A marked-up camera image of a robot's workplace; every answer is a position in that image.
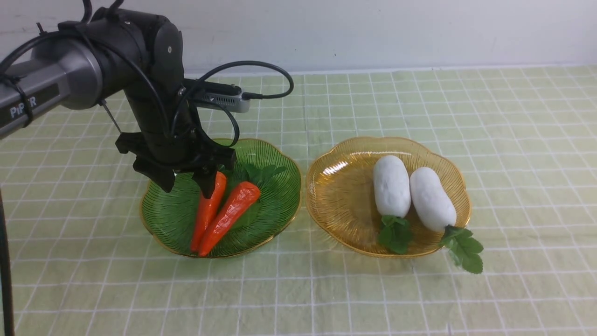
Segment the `mint leaves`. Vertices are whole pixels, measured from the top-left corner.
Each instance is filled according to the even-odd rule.
[[[275,164],[266,166],[263,169],[259,169],[256,166],[253,166],[252,164],[248,164],[246,166],[248,180],[260,189],[263,187],[264,184],[269,182],[272,177],[282,173],[284,170],[286,170],[286,167],[276,167]]]
[[[381,217],[383,228],[377,236],[377,242],[397,254],[405,254],[408,250],[408,243],[413,239],[410,230],[410,223],[404,219],[392,215]]]
[[[479,253],[483,251],[483,245],[472,236],[473,233],[468,229],[449,225],[439,245],[449,249],[448,253],[456,266],[462,267],[469,273],[481,274],[483,260]]]

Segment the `glass plate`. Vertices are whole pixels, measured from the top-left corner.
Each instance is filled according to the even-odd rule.
[[[385,155],[398,156],[412,174],[419,167],[435,170],[454,203],[457,227],[470,219],[470,198],[462,174],[448,159],[406,138],[351,138],[319,157],[307,173],[307,210],[332,237],[362,254],[384,258],[414,258],[439,249],[441,233],[425,228],[411,205],[406,219],[414,240],[398,255],[377,243],[381,216],[373,192],[373,167]]]
[[[230,139],[217,139],[218,143],[230,143]],[[234,146],[236,169],[247,164],[259,168],[271,164],[286,167],[261,190],[257,203],[236,222],[206,258],[225,258],[252,251],[272,240],[294,219],[300,209],[301,173],[298,165],[283,155],[275,146],[259,139],[241,139]],[[224,172],[228,178],[228,192],[236,185],[232,172]],[[141,201],[141,220],[147,230],[165,249],[172,253],[200,258],[190,250],[195,230],[195,216],[199,201],[199,187],[191,179],[192,174],[179,174],[174,188],[165,193],[153,182]]]

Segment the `table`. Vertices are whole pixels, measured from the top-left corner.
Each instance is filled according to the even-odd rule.
[[[239,258],[163,250],[139,218],[147,179],[101,108],[57,108],[0,142],[17,335],[597,335],[597,66],[296,75],[237,115],[242,138],[299,164],[354,136],[403,136],[452,160],[485,251],[372,259],[304,208]],[[246,91],[282,77],[220,78]],[[136,129],[124,96],[108,105]],[[224,113],[202,111],[230,137]]]

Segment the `gold plate rim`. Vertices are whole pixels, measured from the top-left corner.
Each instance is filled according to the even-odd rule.
[[[375,136],[356,136],[356,137],[352,137],[352,138],[348,138],[346,140],[343,140],[339,143],[337,143],[334,147],[331,148],[331,150],[329,150],[328,152],[320,155],[317,159],[313,160],[313,162],[311,163],[311,165],[309,166],[309,169],[307,170],[307,175],[305,176],[305,189],[309,190],[309,181],[310,181],[310,177],[313,176],[314,174],[314,167],[316,166],[315,163],[319,160],[324,159],[327,156],[331,156],[334,155],[335,152],[338,151],[338,149],[346,144],[347,142],[354,142],[354,141],[358,141],[358,140],[402,140],[402,141],[406,141],[406,142],[410,142],[416,146],[419,146],[421,148],[423,148],[425,151],[427,151],[430,155],[433,155],[435,157],[438,157],[441,160],[445,160],[447,163],[449,163],[451,166],[453,166],[456,171],[458,172],[458,175],[460,177],[460,179],[462,180],[463,186],[464,186],[464,190],[465,190],[465,195],[466,195],[466,201],[469,204],[469,211],[466,215],[466,220],[464,221],[464,225],[463,227],[467,227],[469,225],[469,221],[470,221],[470,217],[472,215],[472,211],[473,211],[473,207],[470,203],[470,195],[468,192],[466,192],[466,181],[464,180],[464,176],[462,175],[462,172],[460,171],[460,169],[458,169],[458,167],[448,158],[443,157],[433,151],[431,151],[429,148],[427,148],[426,146],[424,146],[423,144],[416,142],[412,139],[409,138],[403,138],[401,136],[384,136],[384,137],[375,137]],[[312,197],[311,197],[311,193],[306,192],[306,208],[307,208],[307,212],[309,213],[309,216],[311,217],[311,219],[317,223],[317,225],[324,230],[327,234],[329,234],[332,238],[334,238],[337,242],[341,243],[342,245],[346,246],[347,248],[358,252],[360,254],[363,255],[368,255],[368,256],[373,256],[376,258],[391,258],[391,259],[412,259],[412,258],[418,258],[421,256],[426,256],[426,255],[430,255],[432,253],[435,253],[439,250],[441,250],[441,247],[437,247],[437,248],[433,248],[429,251],[426,252],[422,252],[422,253],[414,253],[414,254],[407,254],[407,255],[399,255],[399,254],[386,254],[386,253],[373,253],[373,252],[369,252],[369,251],[364,251],[362,249],[356,248],[348,243],[346,243],[344,240],[340,239],[339,237],[337,237],[335,234],[333,234],[330,230],[328,230],[322,223],[320,223],[318,220],[316,220],[316,216],[314,215],[314,210],[311,208],[311,204],[312,204]]]
[[[229,138],[215,138],[215,139],[213,139],[213,140],[232,140],[232,139],[229,139]],[[235,253],[235,254],[230,254],[230,255],[219,255],[219,256],[198,256],[198,255],[191,255],[191,254],[186,254],[186,253],[180,253],[180,252],[176,252],[176,251],[172,250],[171,248],[169,248],[168,246],[164,245],[164,243],[162,243],[162,241],[161,241],[159,238],[157,238],[157,237],[155,236],[155,234],[153,233],[153,231],[152,231],[152,230],[149,228],[149,226],[147,225],[147,222],[145,221],[145,217],[143,217],[143,200],[145,199],[145,197],[147,196],[147,193],[149,192],[149,188],[150,188],[150,186],[151,186],[151,183],[152,183],[152,181],[150,180],[150,181],[147,183],[147,188],[145,189],[145,192],[143,193],[143,196],[141,197],[141,201],[139,202],[139,217],[141,218],[141,223],[142,223],[142,224],[143,224],[143,226],[145,227],[145,230],[147,230],[147,232],[149,232],[149,234],[151,234],[151,236],[153,237],[153,239],[154,239],[154,240],[155,240],[155,241],[156,241],[156,242],[157,242],[157,243],[158,243],[160,246],[162,246],[162,248],[164,248],[166,251],[169,251],[170,253],[173,253],[173,254],[175,254],[175,255],[185,256],[185,257],[187,257],[187,258],[191,258],[191,259],[227,259],[227,258],[234,258],[234,257],[236,257],[236,256],[241,256],[241,255],[245,255],[245,254],[247,254],[247,253],[250,253],[250,252],[252,252],[252,251],[254,251],[254,250],[256,250],[256,249],[258,249],[258,248],[262,247],[263,245],[265,245],[265,244],[267,244],[267,243],[271,242],[271,241],[272,241],[272,240],[273,240],[273,239],[274,239],[274,238],[275,238],[277,235],[281,234],[281,233],[282,233],[284,230],[286,230],[286,228],[287,228],[287,227],[288,227],[288,226],[289,226],[289,225],[290,225],[292,222],[294,222],[294,220],[296,219],[297,215],[298,215],[298,214],[299,214],[299,212],[300,212],[300,209],[302,208],[302,205],[303,205],[303,196],[304,196],[304,194],[303,194],[303,193],[304,193],[304,191],[303,191],[303,187],[302,187],[302,186],[303,186],[304,179],[303,179],[303,173],[302,173],[302,171],[301,171],[301,169],[300,169],[300,166],[297,164],[297,162],[296,162],[296,161],[295,161],[293,158],[291,158],[291,157],[289,157],[288,155],[285,155],[284,153],[282,153],[282,151],[281,151],[281,150],[280,150],[278,147],[274,146],[274,144],[272,144],[272,143],[270,143],[270,142],[268,142],[268,141],[261,140],[261,139],[257,139],[257,138],[243,138],[243,139],[239,139],[239,140],[238,140],[238,142],[240,142],[240,141],[243,141],[243,140],[256,140],[256,141],[259,141],[259,142],[263,142],[263,143],[265,143],[266,145],[269,145],[269,146],[273,147],[274,149],[276,149],[276,150],[278,151],[278,153],[279,153],[281,156],[283,156],[283,157],[285,157],[285,158],[289,159],[289,160],[290,160],[290,162],[292,162],[292,163],[293,163],[293,164],[296,166],[296,168],[297,168],[297,170],[298,170],[298,172],[299,172],[299,173],[298,173],[298,175],[299,175],[299,178],[300,178],[300,184],[299,184],[299,185],[300,185],[301,187],[299,188],[299,198],[298,198],[297,209],[296,209],[296,211],[294,212],[294,214],[293,214],[292,218],[290,218],[290,219],[288,220],[288,222],[287,222],[287,223],[286,223],[286,224],[285,224],[285,225],[284,225],[284,226],[283,226],[283,227],[282,227],[282,228],[281,228],[281,229],[280,229],[280,230],[279,230],[279,231],[278,231],[276,234],[273,234],[273,235],[269,236],[269,237],[268,237],[266,240],[264,240],[263,242],[261,242],[261,243],[259,243],[259,244],[255,245],[255,246],[253,246],[253,247],[251,247],[251,248],[249,248],[249,249],[246,249],[246,250],[244,250],[244,251],[242,251],[242,252],[238,252],[238,253]]]

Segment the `carrot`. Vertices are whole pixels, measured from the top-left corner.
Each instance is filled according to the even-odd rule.
[[[190,244],[190,250],[192,252],[199,251],[201,237],[218,213],[218,208],[220,207],[220,203],[226,190],[226,182],[226,175],[222,172],[217,172],[216,184],[211,198],[207,199],[203,196],[203,193],[199,193],[199,207],[195,218],[195,232],[193,233],[193,239]]]
[[[211,222],[199,244],[199,256],[206,256],[226,235],[234,223],[261,196],[258,186],[249,181],[240,182],[230,193],[224,207]]]

